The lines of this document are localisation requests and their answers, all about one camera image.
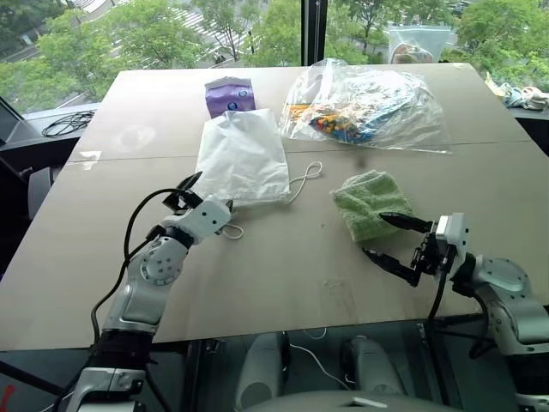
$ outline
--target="purple bag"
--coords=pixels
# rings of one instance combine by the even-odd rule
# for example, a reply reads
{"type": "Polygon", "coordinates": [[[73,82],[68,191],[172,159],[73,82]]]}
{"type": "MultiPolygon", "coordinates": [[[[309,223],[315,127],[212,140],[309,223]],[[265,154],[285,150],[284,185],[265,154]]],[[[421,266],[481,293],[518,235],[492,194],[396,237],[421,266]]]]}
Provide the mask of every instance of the purple bag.
{"type": "Polygon", "coordinates": [[[206,83],[206,106],[209,115],[216,118],[227,110],[247,112],[256,110],[250,79],[222,77],[206,83]]]}

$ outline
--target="window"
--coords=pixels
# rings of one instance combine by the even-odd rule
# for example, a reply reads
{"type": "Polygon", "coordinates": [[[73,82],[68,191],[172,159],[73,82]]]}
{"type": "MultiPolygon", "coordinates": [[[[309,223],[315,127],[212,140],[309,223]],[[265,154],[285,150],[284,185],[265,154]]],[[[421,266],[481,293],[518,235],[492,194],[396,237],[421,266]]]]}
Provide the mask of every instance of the window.
{"type": "Polygon", "coordinates": [[[549,92],[549,1],[330,0],[324,55],[468,62],[498,84],[549,92]]]}
{"type": "Polygon", "coordinates": [[[299,0],[23,0],[0,29],[0,96],[21,113],[101,101],[120,70],[301,63],[299,0]]]}

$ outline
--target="ziplock bag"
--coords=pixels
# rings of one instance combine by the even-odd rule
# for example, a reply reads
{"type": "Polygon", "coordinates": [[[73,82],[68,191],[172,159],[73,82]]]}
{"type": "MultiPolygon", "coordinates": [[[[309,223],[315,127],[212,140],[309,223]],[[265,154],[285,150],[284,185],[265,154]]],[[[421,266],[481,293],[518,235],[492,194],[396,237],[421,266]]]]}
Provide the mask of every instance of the ziplock bag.
{"type": "Polygon", "coordinates": [[[292,85],[281,133],[298,140],[450,152],[442,107],[418,76],[330,58],[292,85]]]}
{"type": "Polygon", "coordinates": [[[283,200],[289,194],[286,156],[270,109],[224,112],[204,124],[194,191],[233,200],[235,207],[283,200]]]}
{"type": "Polygon", "coordinates": [[[446,26],[389,27],[388,63],[436,63],[449,33],[446,26]]]}

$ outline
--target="white cable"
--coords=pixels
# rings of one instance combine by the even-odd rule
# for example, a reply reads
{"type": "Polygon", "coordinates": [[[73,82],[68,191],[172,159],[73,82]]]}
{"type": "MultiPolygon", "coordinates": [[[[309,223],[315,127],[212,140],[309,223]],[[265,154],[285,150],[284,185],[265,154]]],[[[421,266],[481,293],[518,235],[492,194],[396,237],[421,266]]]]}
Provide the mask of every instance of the white cable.
{"type": "Polygon", "coordinates": [[[340,384],[341,386],[343,386],[345,389],[347,389],[348,391],[351,390],[351,388],[349,388],[347,386],[347,384],[345,382],[342,382],[341,380],[339,380],[338,378],[336,378],[334,375],[326,372],[326,369],[324,369],[323,367],[323,364],[320,363],[320,361],[318,360],[317,356],[315,354],[313,354],[309,349],[307,348],[303,348],[302,346],[298,346],[298,345],[294,345],[293,343],[290,343],[290,346],[292,348],[295,348],[295,349],[300,349],[300,350],[303,350],[304,352],[306,352],[307,354],[309,354],[310,356],[312,356],[312,359],[315,360],[315,362],[317,363],[318,367],[320,367],[320,370],[323,371],[323,373],[329,377],[330,379],[333,379],[335,382],[337,382],[338,384],[340,384]]]}
{"type": "Polygon", "coordinates": [[[290,180],[290,185],[294,182],[297,182],[298,180],[301,180],[301,185],[299,185],[298,191],[296,191],[293,194],[293,196],[290,197],[290,199],[288,200],[288,203],[293,202],[299,196],[299,193],[301,193],[301,189],[303,189],[303,186],[305,186],[305,181],[307,179],[317,178],[318,176],[320,176],[320,173],[322,170],[323,170],[323,163],[321,161],[312,161],[311,163],[309,163],[309,166],[307,166],[307,168],[305,169],[305,174],[303,176],[299,176],[298,178],[293,178],[292,180],[290,180]],[[318,167],[318,170],[314,173],[309,174],[309,171],[313,167],[318,167]]]}
{"type": "Polygon", "coordinates": [[[244,229],[238,225],[233,225],[232,223],[227,223],[223,227],[223,230],[221,232],[225,235],[227,239],[230,239],[230,240],[238,240],[242,236],[244,236],[244,229]],[[231,227],[232,229],[237,230],[238,234],[235,234],[235,235],[229,234],[229,232],[227,232],[226,230],[226,227],[231,227]]]}
{"type": "Polygon", "coordinates": [[[320,336],[313,336],[306,330],[303,330],[303,333],[305,333],[309,338],[311,338],[315,341],[320,341],[321,339],[323,339],[326,336],[327,331],[328,331],[328,328],[324,328],[324,332],[320,336]]]}
{"type": "MultiPolygon", "coordinates": [[[[311,163],[309,163],[309,166],[307,166],[307,168],[305,169],[305,174],[303,176],[299,176],[298,178],[294,178],[294,179],[290,180],[290,182],[289,182],[290,185],[294,182],[297,182],[298,180],[301,180],[301,185],[299,186],[298,191],[296,191],[293,194],[293,196],[289,198],[289,200],[287,202],[288,203],[293,202],[299,196],[299,193],[301,193],[301,190],[303,189],[303,186],[305,186],[305,181],[307,179],[317,178],[318,176],[320,176],[320,173],[321,173],[322,170],[323,170],[323,163],[321,161],[312,161],[311,163]],[[318,170],[314,173],[309,173],[309,171],[313,167],[318,167],[318,170]]],[[[240,239],[244,236],[244,228],[239,226],[239,225],[234,225],[232,223],[227,223],[223,227],[221,232],[223,233],[223,235],[226,238],[228,238],[230,240],[238,240],[238,239],[240,239]],[[235,235],[229,234],[229,232],[227,232],[227,230],[226,230],[226,227],[230,227],[230,228],[238,231],[238,234],[235,234],[235,235]]],[[[325,335],[326,335],[326,330],[324,330],[324,334],[322,335],[322,337],[318,337],[317,339],[322,339],[325,335]]]]}
{"type": "MultiPolygon", "coordinates": [[[[72,397],[72,394],[73,394],[73,393],[75,393],[75,392],[72,391],[71,393],[68,393],[67,395],[65,395],[65,396],[63,397],[63,401],[64,401],[66,398],[68,398],[68,397],[72,397]]],[[[51,408],[53,408],[53,403],[52,403],[50,406],[48,406],[47,408],[43,408],[40,412],[47,412],[47,411],[50,410],[51,408]]]]}

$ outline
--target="tree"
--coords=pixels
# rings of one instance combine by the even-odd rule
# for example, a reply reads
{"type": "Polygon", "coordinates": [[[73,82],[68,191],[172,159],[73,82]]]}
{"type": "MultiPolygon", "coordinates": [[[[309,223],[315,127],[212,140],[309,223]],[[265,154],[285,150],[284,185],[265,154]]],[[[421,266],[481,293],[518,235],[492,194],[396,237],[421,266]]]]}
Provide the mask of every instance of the tree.
{"type": "Polygon", "coordinates": [[[338,0],[349,7],[349,15],[362,27],[359,36],[363,53],[375,53],[376,47],[388,44],[383,30],[389,24],[450,24],[452,16],[444,0],[338,0]]]}
{"type": "Polygon", "coordinates": [[[538,0],[483,0],[467,7],[458,30],[462,51],[449,61],[488,70],[496,82],[549,91],[549,11],[538,0]]]}
{"type": "Polygon", "coordinates": [[[399,0],[395,2],[393,10],[398,13],[395,21],[404,25],[453,24],[454,22],[444,0],[399,0]]]}
{"type": "Polygon", "coordinates": [[[298,66],[301,64],[301,15],[299,2],[271,0],[252,30],[254,54],[244,55],[247,65],[298,66]]]}
{"type": "Polygon", "coordinates": [[[22,34],[33,30],[39,37],[38,28],[45,19],[61,15],[63,10],[56,0],[0,0],[0,48],[5,54],[22,48],[22,34]]]}
{"type": "Polygon", "coordinates": [[[463,13],[457,34],[461,45],[474,55],[485,45],[506,50],[546,52],[549,15],[537,0],[483,0],[463,13]]]}
{"type": "Polygon", "coordinates": [[[368,57],[353,42],[353,36],[360,30],[360,25],[351,19],[349,6],[331,4],[326,18],[324,57],[340,58],[349,64],[368,63],[368,57]]]}
{"type": "Polygon", "coordinates": [[[44,58],[0,63],[0,95],[19,112],[51,109],[76,89],[74,78],[55,71],[44,58]]]}
{"type": "MultiPolygon", "coordinates": [[[[341,58],[350,64],[367,61],[353,43],[353,34],[359,29],[349,18],[346,5],[331,4],[328,7],[328,22],[324,56],[341,58]]],[[[272,0],[260,21],[254,26],[253,38],[246,45],[254,44],[254,54],[244,55],[251,66],[297,66],[301,64],[301,20],[299,2],[272,0]]]]}
{"type": "Polygon", "coordinates": [[[384,25],[386,15],[392,13],[392,10],[384,5],[384,0],[353,0],[353,6],[350,12],[360,22],[364,29],[364,49],[366,54],[368,41],[370,40],[370,31],[374,25],[384,25]]]}
{"type": "Polygon", "coordinates": [[[119,5],[101,29],[130,68],[192,69],[205,52],[201,38],[178,19],[168,0],[134,0],[119,5]]]}
{"type": "Polygon", "coordinates": [[[259,1],[244,0],[192,0],[203,15],[202,25],[213,30],[220,49],[231,54],[234,61],[240,58],[240,43],[259,16],[259,1]]]}
{"type": "Polygon", "coordinates": [[[92,21],[79,23],[81,10],[67,10],[47,22],[49,34],[38,48],[56,71],[72,77],[77,91],[100,100],[109,89],[122,63],[111,55],[111,42],[92,21]]]}

